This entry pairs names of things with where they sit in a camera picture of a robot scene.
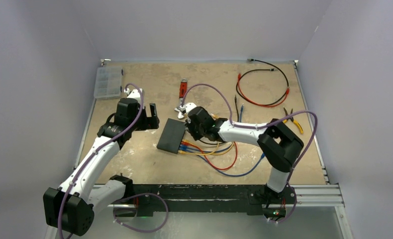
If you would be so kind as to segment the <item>black network switch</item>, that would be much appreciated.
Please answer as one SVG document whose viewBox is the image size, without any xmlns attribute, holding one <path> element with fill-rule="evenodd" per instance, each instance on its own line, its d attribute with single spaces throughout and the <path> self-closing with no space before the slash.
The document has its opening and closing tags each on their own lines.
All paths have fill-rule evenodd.
<svg viewBox="0 0 393 239">
<path fill-rule="evenodd" d="M 178 154 L 185 131 L 184 122 L 168 118 L 156 148 L 165 152 Z"/>
</svg>

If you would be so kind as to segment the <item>black braided cable teal plug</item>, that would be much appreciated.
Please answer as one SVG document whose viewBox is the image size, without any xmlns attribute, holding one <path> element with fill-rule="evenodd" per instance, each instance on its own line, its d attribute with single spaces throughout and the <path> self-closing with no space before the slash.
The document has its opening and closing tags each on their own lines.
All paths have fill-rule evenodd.
<svg viewBox="0 0 393 239">
<path fill-rule="evenodd" d="M 281 105 L 290 93 L 290 81 L 276 64 L 249 58 L 251 69 L 238 74 L 235 91 L 246 102 L 263 108 Z"/>
</svg>

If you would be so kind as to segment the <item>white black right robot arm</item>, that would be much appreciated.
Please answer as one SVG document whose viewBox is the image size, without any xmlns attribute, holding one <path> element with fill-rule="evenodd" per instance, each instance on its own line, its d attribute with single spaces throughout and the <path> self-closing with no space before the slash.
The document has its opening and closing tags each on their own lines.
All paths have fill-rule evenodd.
<svg viewBox="0 0 393 239">
<path fill-rule="evenodd" d="M 181 107 L 187 115 L 186 127 L 195 140 L 240 142 L 260 147 L 272 169 L 265 196 L 272 203 L 284 197 L 295 163 L 303 155 L 303 141 L 282 121 L 272 119 L 266 125 L 215 119 L 205 108 L 188 103 Z"/>
</svg>

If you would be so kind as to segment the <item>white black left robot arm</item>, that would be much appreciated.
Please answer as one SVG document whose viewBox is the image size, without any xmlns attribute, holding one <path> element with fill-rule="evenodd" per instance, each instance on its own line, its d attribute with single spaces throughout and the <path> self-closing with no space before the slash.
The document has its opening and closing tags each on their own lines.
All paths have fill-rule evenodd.
<svg viewBox="0 0 393 239">
<path fill-rule="evenodd" d="M 119 100 L 112 113 L 99 128 L 86 157 L 58 188 L 48 188 L 43 195 L 46 223 L 64 232 L 82 236 L 91 227 L 95 215 L 109 204 L 127 204 L 135 196 L 133 181 L 114 175 L 102 187 L 94 185 L 108 163 L 131 139 L 134 131 L 158 129 L 160 120 L 155 103 L 150 103 L 147 116 L 142 101 L 134 98 Z"/>
</svg>

